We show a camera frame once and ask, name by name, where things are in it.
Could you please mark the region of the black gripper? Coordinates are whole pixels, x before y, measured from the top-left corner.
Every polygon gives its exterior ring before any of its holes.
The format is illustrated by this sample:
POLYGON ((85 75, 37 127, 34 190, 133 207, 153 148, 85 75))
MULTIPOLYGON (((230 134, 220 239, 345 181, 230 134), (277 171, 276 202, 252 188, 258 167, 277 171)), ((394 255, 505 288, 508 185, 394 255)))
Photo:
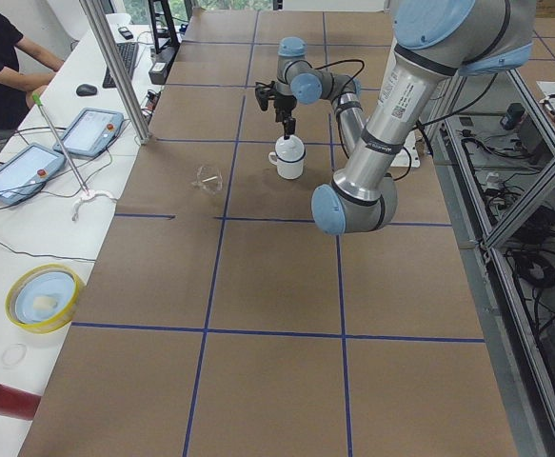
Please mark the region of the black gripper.
POLYGON ((289 139, 295 134, 296 119, 292 117, 292 113, 297 106, 297 99, 293 95, 284 95, 276 93, 274 95, 273 106, 275 110, 275 121, 282 122, 283 137, 289 139))

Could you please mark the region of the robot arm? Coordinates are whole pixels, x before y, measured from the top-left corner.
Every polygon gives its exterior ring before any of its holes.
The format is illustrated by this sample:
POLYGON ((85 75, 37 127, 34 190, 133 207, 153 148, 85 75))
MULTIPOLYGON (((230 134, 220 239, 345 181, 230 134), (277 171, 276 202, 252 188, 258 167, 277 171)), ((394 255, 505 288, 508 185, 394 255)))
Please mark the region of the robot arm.
POLYGON ((305 58, 302 39, 283 39, 276 93, 306 105, 328 100, 348 151, 346 165, 312 194, 316 226, 332 235, 384 227, 397 207, 388 170, 438 84, 455 74, 491 74, 523 65, 531 55, 535 16, 533 1, 396 2, 395 65, 367 120, 350 77, 315 69, 305 58))

